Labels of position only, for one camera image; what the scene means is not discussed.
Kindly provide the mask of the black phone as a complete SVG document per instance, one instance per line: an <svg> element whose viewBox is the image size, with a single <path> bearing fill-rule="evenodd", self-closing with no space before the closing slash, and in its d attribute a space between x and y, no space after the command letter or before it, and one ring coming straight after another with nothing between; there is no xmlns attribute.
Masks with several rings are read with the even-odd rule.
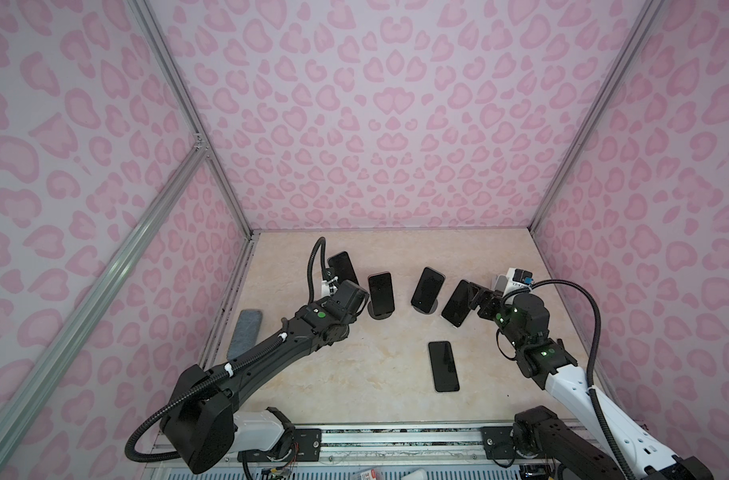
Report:
<svg viewBox="0 0 729 480"><path fill-rule="evenodd" d="M455 328L460 328L470 312L469 302L473 297L470 282L460 280L447 300L440 316Z"/></svg>

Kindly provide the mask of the purple phone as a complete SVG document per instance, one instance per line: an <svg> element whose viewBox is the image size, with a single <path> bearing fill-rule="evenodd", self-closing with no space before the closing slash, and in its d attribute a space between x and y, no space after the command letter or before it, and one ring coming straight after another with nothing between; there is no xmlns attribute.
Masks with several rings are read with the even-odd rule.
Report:
<svg viewBox="0 0 729 480"><path fill-rule="evenodd" d="M350 254L347 251L342 251L328 258L328 267L332 270L334 276L338 278L339 284L346 281L356 285L360 284L358 276L356 276L356 270L354 270L354 264L352 264Z"/></svg>

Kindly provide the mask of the white phone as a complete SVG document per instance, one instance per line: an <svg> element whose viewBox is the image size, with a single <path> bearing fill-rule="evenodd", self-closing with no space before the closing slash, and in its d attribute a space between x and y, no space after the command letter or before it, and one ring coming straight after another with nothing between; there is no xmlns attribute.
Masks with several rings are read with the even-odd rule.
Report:
<svg viewBox="0 0 729 480"><path fill-rule="evenodd" d="M428 354L435 391L458 392L459 379L451 344L448 341L429 342Z"/></svg>

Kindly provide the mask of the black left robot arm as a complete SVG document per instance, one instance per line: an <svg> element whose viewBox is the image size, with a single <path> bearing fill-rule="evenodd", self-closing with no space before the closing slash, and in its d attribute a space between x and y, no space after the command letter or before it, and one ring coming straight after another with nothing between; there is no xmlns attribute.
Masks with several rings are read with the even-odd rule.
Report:
<svg viewBox="0 0 729 480"><path fill-rule="evenodd" d="M194 474L214 467L226 454L261 451L284 460L294 449L294 424L276 407L240 413L260 387L292 363L348 338L350 324L366 306L368 293L346 281L336 293L304 305L294 317L248 352L208 370L194 365L180 374L172 408L160 430L172 459Z"/></svg>

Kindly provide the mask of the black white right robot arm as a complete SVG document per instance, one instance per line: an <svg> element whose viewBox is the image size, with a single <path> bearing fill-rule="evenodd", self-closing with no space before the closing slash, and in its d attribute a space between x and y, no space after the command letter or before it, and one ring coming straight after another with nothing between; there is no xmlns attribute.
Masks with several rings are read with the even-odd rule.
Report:
<svg viewBox="0 0 729 480"><path fill-rule="evenodd" d="M683 458L655 439L595 384L601 315L589 302L594 330L585 367L562 340L549 335L550 313L534 291L536 282L498 276L494 288L471 284L470 310L493 322L514 349L522 376L564 406L589 433L583 438L550 409L537 406L515 414L510 445L521 457L544 456L580 479L710 479L698 458Z"/></svg>

